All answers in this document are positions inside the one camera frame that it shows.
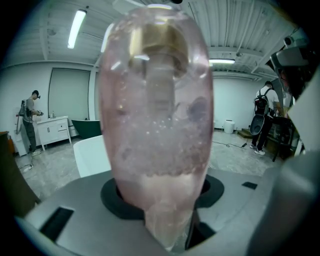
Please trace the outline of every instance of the man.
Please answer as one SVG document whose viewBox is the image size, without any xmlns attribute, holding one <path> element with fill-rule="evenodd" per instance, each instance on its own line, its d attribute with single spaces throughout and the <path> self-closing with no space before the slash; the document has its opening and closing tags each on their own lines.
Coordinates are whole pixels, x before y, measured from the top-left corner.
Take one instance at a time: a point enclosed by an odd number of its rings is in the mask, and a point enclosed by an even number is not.
<svg viewBox="0 0 320 256">
<path fill-rule="evenodd" d="M 264 84 L 264 87 L 262 89 L 260 89 L 259 91 L 260 91 L 261 95 L 264 95 L 266 93 L 265 96 L 268 98 L 269 110 L 273 111 L 274 107 L 276 107 L 277 110 L 279 111 L 279 114 L 282 116 L 283 110 L 281 108 L 281 105 L 280 105 L 280 102 L 278 99 L 278 95 L 273 89 L 274 89 L 274 87 L 273 87 L 272 83 L 270 81 L 266 81 Z M 265 143 L 266 138 L 269 134 L 269 131 L 272 127 L 272 120 L 273 120 L 273 118 L 270 117 L 270 113 L 266 114 L 264 116 L 264 124 L 262 126 L 261 131 L 257 135 L 253 136 L 253 138 L 252 138 L 252 144 L 250 146 L 250 149 L 256 149 L 254 151 L 254 153 L 256 153 L 257 155 L 263 156 L 265 154 L 265 152 L 262 150 L 262 146 Z"/>
<path fill-rule="evenodd" d="M 28 98 L 26 101 L 25 101 L 25 112 L 24 112 L 24 116 L 22 118 L 22 121 L 23 121 L 23 125 L 25 127 L 25 130 L 26 130 L 26 134 L 29 138 L 29 141 L 30 141 L 30 144 L 31 144 L 31 155 L 34 157 L 34 156 L 37 156 L 39 154 L 41 154 L 41 151 L 39 149 L 36 149 L 36 135 L 35 135 L 35 129 L 34 129 L 34 126 L 32 124 L 33 120 L 32 120 L 32 117 L 33 115 L 37 115 L 37 116 L 40 116 L 41 113 L 36 111 L 34 109 L 34 101 L 39 97 L 39 92 L 37 90 L 34 90 L 32 92 L 32 95 L 30 98 Z"/>
</svg>

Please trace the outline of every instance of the wooden cabinet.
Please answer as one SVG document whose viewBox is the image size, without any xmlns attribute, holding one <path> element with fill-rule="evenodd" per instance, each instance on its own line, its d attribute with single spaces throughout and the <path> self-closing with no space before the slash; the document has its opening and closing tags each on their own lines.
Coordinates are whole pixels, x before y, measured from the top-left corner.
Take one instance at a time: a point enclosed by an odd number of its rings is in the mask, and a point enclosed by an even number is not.
<svg viewBox="0 0 320 256">
<path fill-rule="evenodd" d="M 39 121 L 37 127 L 43 151 L 45 145 L 53 142 L 69 139 L 71 144 L 67 116 Z"/>
</svg>

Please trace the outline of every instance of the concrete floor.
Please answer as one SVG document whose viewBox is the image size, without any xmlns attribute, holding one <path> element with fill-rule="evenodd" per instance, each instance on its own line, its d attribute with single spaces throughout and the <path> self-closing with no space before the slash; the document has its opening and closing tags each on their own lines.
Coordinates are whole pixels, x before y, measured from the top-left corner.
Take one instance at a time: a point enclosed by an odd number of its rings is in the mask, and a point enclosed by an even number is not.
<svg viewBox="0 0 320 256">
<path fill-rule="evenodd" d="M 74 138 L 72 144 L 80 140 Z M 247 140 L 237 134 L 226 134 L 215 130 L 213 141 L 224 144 L 232 143 L 241 147 Z M 256 155 L 254 150 L 249 148 L 250 145 L 251 140 L 244 148 L 212 143 L 209 166 L 222 171 L 262 176 L 267 168 L 282 164 L 283 161 L 279 157 L 272 162 L 273 156 L 268 152 L 264 156 Z M 80 177 L 73 146 L 67 140 L 49 144 L 44 152 L 33 158 L 31 170 L 24 172 L 23 166 L 29 162 L 27 156 L 16 157 L 16 162 L 26 182 L 41 200 L 48 198 L 59 188 Z"/>
</svg>

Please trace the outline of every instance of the sneakers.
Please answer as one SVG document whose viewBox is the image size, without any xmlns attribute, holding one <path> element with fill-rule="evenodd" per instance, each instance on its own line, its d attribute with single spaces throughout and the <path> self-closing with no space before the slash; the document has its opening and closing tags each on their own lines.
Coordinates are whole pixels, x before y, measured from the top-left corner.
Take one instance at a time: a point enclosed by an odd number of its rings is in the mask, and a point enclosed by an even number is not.
<svg viewBox="0 0 320 256">
<path fill-rule="evenodd" d="M 35 156 L 40 155 L 40 154 L 41 154 L 41 150 L 40 149 L 36 149 L 34 152 L 31 153 L 31 156 L 35 157 Z"/>
<path fill-rule="evenodd" d="M 264 156 L 266 152 L 264 152 L 262 149 L 261 150 L 256 150 L 254 151 L 254 153 L 256 153 L 257 155 L 261 155 L 261 156 Z"/>
</svg>

